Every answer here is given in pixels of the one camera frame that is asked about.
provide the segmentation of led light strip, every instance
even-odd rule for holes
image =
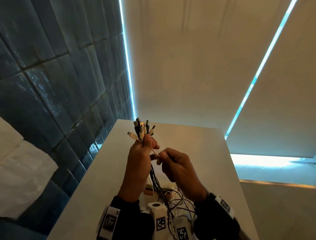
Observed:
[[[136,112],[135,112],[133,88],[132,88],[132,81],[131,81],[130,63],[129,63],[129,61],[128,61],[126,35],[125,35],[124,18],[123,18],[123,9],[122,9],[122,2],[121,2],[121,0],[118,0],[118,1],[119,1],[119,8],[120,8],[120,11],[121,11],[121,19],[122,19],[123,38],[124,38],[124,46],[125,46],[125,54],[126,54],[128,78],[129,78],[129,81],[130,81],[131,99],[132,99],[132,106],[133,106],[133,120],[135,121],[135,120],[136,120]]]
[[[247,99],[249,97],[249,94],[250,94],[251,90],[253,89],[253,86],[255,85],[255,83],[256,83],[256,81],[257,81],[257,79],[258,79],[258,77],[259,77],[259,75],[260,75],[260,73],[261,73],[261,71],[262,71],[262,69],[263,69],[263,67],[264,67],[264,65],[265,65],[265,63],[266,63],[271,51],[272,51],[272,49],[274,48],[274,45],[277,42],[277,40],[278,40],[282,30],[283,30],[283,27],[284,27],[286,21],[288,20],[288,18],[290,16],[290,13],[292,12],[296,2],[297,2],[297,0],[292,0],[290,5],[289,5],[289,7],[288,7],[288,9],[286,10],[285,15],[284,15],[284,17],[283,17],[283,19],[282,19],[282,21],[281,21],[281,23],[279,25],[279,28],[278,28],[276,34],[274,35],[274,37],[272,39],[272,42],[270,43],[270,46],[269,46],[269,48],[268,48],[268,50],[267,50],[267,52],[266,52],[261,64],[260,64],[257,72],[256,72],[256,75],[254,76],[254,78],[253,78],[253,80],[252,80],[252,82],[251,82],[251,84],[250,84],[250,86],[249,86],[249,88],[248,88],[248,90],[246,92],[246,95],[245,95],[244,99],[242,100],[242,102],[241,102],[241,104],[240,104],[240,106],[239,106],[239,108],[238,108],[238,110],[237,110],[237,112],[236,112],[236,114],[235,114],[235,116],[234,116],[234,118],[232,120],[232,123],[230,124],[230,126],[229,126],[229,128],[227,130],[227,133],[225,135],[225,140],[227,139],[227,137],[228,137],[230,131],[232,130],[232,128],[233,128],[233,126],[234,126],[234,124],[235,124],[235,122],[236,122],[236,120],[237,120],[237,118],[238,118],[238,116],[239,116],[239,114],[240,114],[240,112],[242,110],[242,108],[244,107],[244,104],[247,101]]]

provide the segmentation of left hand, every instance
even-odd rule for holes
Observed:
[[[136,140],[130,149],[123,184],[118,197],[126,202],[136,202],[145,190],[151,169],[150,152],[159,149],[157,141],[145,134],[143,142]]]

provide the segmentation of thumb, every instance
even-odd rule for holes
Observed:
[[[166,164],[169,165],[170,167],[171,167],[173,164],[175,164],[175,163],[171,160],[171,158],[168,156],[168,154],[165,153],[165,152],[160,152],[160,153],[159,153],[159,157],[160,157],[160,160],[161,160],[162,162],[166,163]]]
[[[150,152],[153,149],[153,144],[151,142],[151,136],[149,136],[149,134],[145,134],[144,138],[143,138],[143,147],[142,147],[143,151],[146,154],[150,154]]]

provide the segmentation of black sleeve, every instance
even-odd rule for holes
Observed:
[[[152,238],[155,229],[154,219],[150,214],[140,211],[139,200],[129,203],[115,196],[110,206],[120,209],[112,240]]]
[[[197,220],[193,229],[199,240],[238,240],[240,226],[210,194],[205,200],[194,203]]]

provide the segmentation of hand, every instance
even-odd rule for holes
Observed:
[[[159,149],[157,141],[145,134],[143,142],[136,140],[127,157],[123,184],[118,197],[126,202],[136,202],[145,190],[151,169],[150,152]]]
[[[187,154],[166,148],[159,153],[162,171],[171,182],[176,182],[183,194],[193,202],[200,202],[208,195],[208,191],[197,177]]]

